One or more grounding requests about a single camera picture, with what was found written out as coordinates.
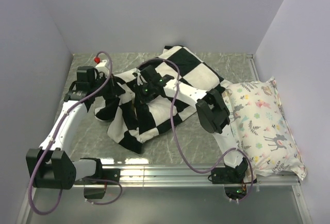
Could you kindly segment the black white checkered pillowcase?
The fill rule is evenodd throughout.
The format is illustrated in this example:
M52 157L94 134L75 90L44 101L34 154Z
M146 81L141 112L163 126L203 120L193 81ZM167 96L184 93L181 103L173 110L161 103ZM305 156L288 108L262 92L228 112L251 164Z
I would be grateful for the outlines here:
M184 46L166 46L159 56L163 61L149 61L161 76L179 78L180 85L190 85L209 91L224 92L230 82L221 77L209 65ZM178 125L196 112L195 108L172 98L156 97L149 103L137 101L134 86L137 83L135 69L115 75L115 80L125 91L121 96L106 100L94 110L96 119L109 122L107 135L120 146L141 154L143 143L170 130L170 120Z

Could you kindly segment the white pillow yellow edge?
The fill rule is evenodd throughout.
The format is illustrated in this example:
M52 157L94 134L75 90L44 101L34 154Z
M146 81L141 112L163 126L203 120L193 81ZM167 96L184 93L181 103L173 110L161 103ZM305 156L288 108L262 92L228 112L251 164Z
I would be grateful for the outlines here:
M171 102L166 98L152 100L142 104L135 102L136 115L140 128L155 128L169 118Z

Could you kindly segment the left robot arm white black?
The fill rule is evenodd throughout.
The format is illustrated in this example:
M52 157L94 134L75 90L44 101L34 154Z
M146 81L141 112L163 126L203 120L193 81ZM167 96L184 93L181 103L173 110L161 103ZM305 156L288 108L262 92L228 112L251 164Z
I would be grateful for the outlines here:
M81 66L76 71L63 101L61 113L51 132L37 149L29 149L26 162L29 187L71 189L77 180L87 178L92 184L103 180L100 159L72 161L69 149L81 120L98 97L111 99L119 85L114 80L112 65L102 61L97 66Z

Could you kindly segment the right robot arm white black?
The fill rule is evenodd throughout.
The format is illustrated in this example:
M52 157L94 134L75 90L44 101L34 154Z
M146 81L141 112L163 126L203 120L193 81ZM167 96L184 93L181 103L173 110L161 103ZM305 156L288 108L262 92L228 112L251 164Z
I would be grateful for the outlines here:
M161 76L152 66L137 71L136 97L148 103L156 97L180 100L191 106L198 115L200 125L213 135L222 151L221 160L225 166L217 173L217 183L241 183L245 172L250 168L243 152L239 152L236 140L230 129L230 111L219 91L196 89L181 83L170 75Z

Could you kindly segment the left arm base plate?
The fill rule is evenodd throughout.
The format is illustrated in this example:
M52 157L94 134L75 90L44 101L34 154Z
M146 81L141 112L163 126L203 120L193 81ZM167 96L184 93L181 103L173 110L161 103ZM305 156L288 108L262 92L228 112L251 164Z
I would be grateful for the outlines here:
M102 170L102 175L100 177L98 177L98 179L119 182L120 174L121 174L121 170L119 168L105 168ZM110 185L113 185L113 183L109 183L109 182L103 182L103 181L98 182L95 180L94 177L92 179L84 178L84 179L77 180L74 184L75 185L83 185L83 184L105 184L105 185L110 184Z

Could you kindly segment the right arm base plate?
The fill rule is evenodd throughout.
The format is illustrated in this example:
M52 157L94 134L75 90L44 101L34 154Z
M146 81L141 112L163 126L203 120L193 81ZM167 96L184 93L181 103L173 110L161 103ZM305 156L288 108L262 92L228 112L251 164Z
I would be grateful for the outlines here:
M239 184L245 177L245 171L231 167L218 167L211 171L208 181L212 184Z

